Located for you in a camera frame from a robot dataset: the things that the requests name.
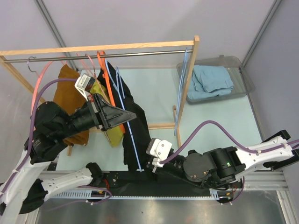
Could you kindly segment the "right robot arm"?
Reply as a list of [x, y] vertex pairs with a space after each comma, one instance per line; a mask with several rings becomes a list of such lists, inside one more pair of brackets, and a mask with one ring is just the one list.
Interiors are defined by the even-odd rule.
[[287, 141], [285, 130], [268, 140], [250, 146], [217, 148], [205, 153], [190, 150], [187, 156], [175, 155], [172, 144], [153, 138], [146, 150], [150, 156], [147, 168], [157, 176], [167, 176], [202, 189], [223, 190], [245, 175], [264, 169], [275, 169], [295, 158], [295, 149]]

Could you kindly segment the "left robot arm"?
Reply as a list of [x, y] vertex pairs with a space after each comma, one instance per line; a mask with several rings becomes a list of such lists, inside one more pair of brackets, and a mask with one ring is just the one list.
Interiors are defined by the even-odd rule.
[[135, 113], [109, 105], [99, 94], [91, 95], [71, 115], [52, 101], [38, 106], [32, 116], [35, 130], [24, 145], [16, 171], [0, 188], [1, 216], [16, 217], [32, 212], [65, 190], [101, 185], [103, 173], [95, 162], [53, 181], [42, 180], [39, 175], [67, 147], [65, 139], [94, 127], [106, 131], [135, 118]]

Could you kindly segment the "light blue wire hanger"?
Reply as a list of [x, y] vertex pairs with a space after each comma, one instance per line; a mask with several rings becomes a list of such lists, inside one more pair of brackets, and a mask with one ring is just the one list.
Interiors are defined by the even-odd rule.
[[177, 98], [177, 105], [176, 105], [176, 115], [175, 115], [175, 128], [174, 128], [174, 136], [177, 136], [178, 130], [178, 112], [181, 104], [181, 95], [183, 93], [183, 83], [185, 78], [185, 70], [187, 66], [187, 59], [188, 59], [188, 49], [185, 49], [184, 59], [182, 62], [181, 73], [179, 76], [179, 86], [178, 86], [178, 98]]

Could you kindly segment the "light blue trousers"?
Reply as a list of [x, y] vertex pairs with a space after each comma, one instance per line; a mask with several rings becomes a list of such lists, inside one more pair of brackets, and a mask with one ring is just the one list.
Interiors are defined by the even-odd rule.
[[202, 100], [229, 95], [233, 88], [233, 81], [225, 67], [195, 65], [187, 96], [191, 100]]

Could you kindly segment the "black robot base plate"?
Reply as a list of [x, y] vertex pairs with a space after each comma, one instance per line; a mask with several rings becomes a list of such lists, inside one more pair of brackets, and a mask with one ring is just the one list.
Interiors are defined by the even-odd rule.
[[146, 172], [111, 171], [103, 173], [98, 187], [108, 187], [113, 196], [140, 197], [204, 197], [209, 189], [201, 189], [169, 175]]

